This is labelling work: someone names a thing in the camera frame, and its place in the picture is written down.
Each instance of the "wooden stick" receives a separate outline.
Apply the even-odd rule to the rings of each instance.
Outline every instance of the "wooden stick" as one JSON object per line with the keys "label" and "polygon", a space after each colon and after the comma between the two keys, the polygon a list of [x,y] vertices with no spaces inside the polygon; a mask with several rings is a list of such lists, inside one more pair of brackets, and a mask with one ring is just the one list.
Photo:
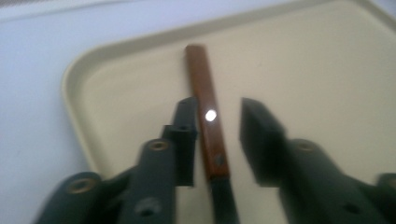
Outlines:
{"label": "wooden stick", "polygon": [[215,88],[205,47],[188,45],[186,54],[193,92],[198,101],[198,120],[201,127],[201,148],[206,177],[208,180],[230,177]]}

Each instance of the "bolt hole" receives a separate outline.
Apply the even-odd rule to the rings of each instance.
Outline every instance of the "bolt hole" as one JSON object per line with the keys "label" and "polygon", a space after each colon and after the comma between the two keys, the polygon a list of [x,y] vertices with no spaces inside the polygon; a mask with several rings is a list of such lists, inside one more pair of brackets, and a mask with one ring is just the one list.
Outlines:
{"label": "bolt hole", "polygon": [[311,145],[301,142],[297,145],[297,147],[302,151],[312,151],[314,150]]}
{"label": "bolt hole", "polygon": [[356,206],[353,203],[346,203],[344,204],[343,208],[348,212],[348,213],[352,213],[352,214],[359,214],[361,212],[361,210],[359,209],[358,206]]}
{"label": "bolt hole", "polygon": [[77,179],[72,183],[70,183],[70,185],[67,187],[67,192],[70,194],[84,193],[93,189],[95,185],[96,185],[96,181],[94,179],[90,179],[90,178]]}
{"label": "bolt hole", "polygon": [[180,126],[178,127],[181,131],[187,131],[189,129],[188,126]]}
{"label": "bolt hole", "polygon": [[152,215],[154,215],[154,211],[151,209],[145,209],[140,213],[141,217],[151,217]]}
{"label": "bolt hole", "polygon": [[166,142],[162,142],[162,141],[152,142],[149,145],[149,148],[151,148],[152,150],[155,150],[155,151],[164,150],[167,147],[168,147],[168,144]]}

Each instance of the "white table surface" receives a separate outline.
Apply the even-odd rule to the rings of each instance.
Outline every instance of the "white table surface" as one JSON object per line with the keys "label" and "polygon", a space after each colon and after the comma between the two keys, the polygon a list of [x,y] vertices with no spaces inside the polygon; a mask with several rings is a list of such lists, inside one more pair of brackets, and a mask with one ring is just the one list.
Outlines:
{"label": "white table surface", "polygon": [[[288,1],[142,0],[49,13],[16,7],[13,15],[3,14],[0,223],[32,223],[60,181],[88,170],[61,95],[64,70],[78,55],[109,42],[282,2]],[[395,1],[375,2],[396,17]],[[0,14],[5,11],[10,10],[0,8]]]}

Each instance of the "plastic tray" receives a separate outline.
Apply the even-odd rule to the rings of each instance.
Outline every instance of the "plastic tray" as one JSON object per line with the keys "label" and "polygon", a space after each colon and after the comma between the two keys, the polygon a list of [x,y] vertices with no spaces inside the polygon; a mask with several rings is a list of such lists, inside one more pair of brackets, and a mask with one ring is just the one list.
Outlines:
{"label": "plastic tray", "polygon": [[[238,141],[241,97],[290,138],[319,143],[363,181],[395,172],[395,21],[366,1],[299,1],[93,49],[65,72],[66,107],[93,171],[111,177],[159,137],[191,95],[184,48],[207,46],[241,223],[286,223],[277,189],[255,184]],[[211,223],[199,146],[177,223]]]}

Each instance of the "tray rim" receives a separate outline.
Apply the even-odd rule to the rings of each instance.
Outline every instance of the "tray rim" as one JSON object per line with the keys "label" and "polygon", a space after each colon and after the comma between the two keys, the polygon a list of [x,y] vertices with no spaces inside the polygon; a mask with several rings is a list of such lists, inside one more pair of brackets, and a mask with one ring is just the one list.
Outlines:
{"label": "tray rim", "polygon": [[[204,20],[193,22],[187,25],[178,26],[169,30],[162,30],[159,32],[154,32],[146,35],[140,35],[134,38],[126,38],[120,41],[112,41],[109,43],[105,43],[102,45],[98,45],[95,48],[89,49],[72,61],[64,71],[64,75],[62,78],[61,83],[61,94],[64,101],[64,106],[67,111],[67,116],[70,119],[70,122],[73,126],[73,130],[75,135],[78,139],[78,143],[80,144],[81,150],[84,153],[85,159],[89,164],[89,168],[93,172],[100,172],[100,168],[95,162],[91,154],[91,147],[87,142],[87,134],[84,132],[86,128],[84,125],[81,124],[80,116],[78,112],[73,107],[72,97],[70,96],[70,90],[68,88],[68,84],[72,81],[71,79],[79,79],[79,77],[72,76],[73,70],[76,69],[77,66],[84,64],[84,62],[88,59],[90,60],[91,57],[95,55],[101,55],[102,52],[107,52],[108,49],[113,49],[119,46],[124,45],[131,45],[132,43],[139,43],[139,42],[154,42],[156,45],[148,46],[147,43],[144,45],[139,45],[138,48],[135,49],[135,52],[144,51],[151,48],[156,48],[158,46],[166,45],[172,42],[176,42],[180,39],[189,38],[192,36],[197,35],[205,35],[211,32],[216,32],[220,29],[227,29],[233,26],[238,26],[242,24],[246,24],[250,21],[258,21],[258,20],[265,20],[268,18],[273,18],[276,16],[281,16],[285,13],[291,11],[297,11],[300,9],[308,8],[308,7],[315,7],[324,4],[329,4],[331,2],[348,2],[359,7],[362,7],[372,13],[376,18],[381,20],[388,28],[392,29],[396,33],[396,18],[393,18],[383,10],[382,8],[376,6],[370,0],[297,0],[294,2],[283,3],[280,5],[274,5],[269,7],[262,7],[259,9],[249,10],[242,13],[236,13],[232,15],[222,16],[214,19]],[[178,35],[177,38],[169,38],[174,34],[187,34],[187,35]],[[109,55],[102,55],[104,58],[100,58],[100,60],[105,61],[106,58],[111,58]]]}

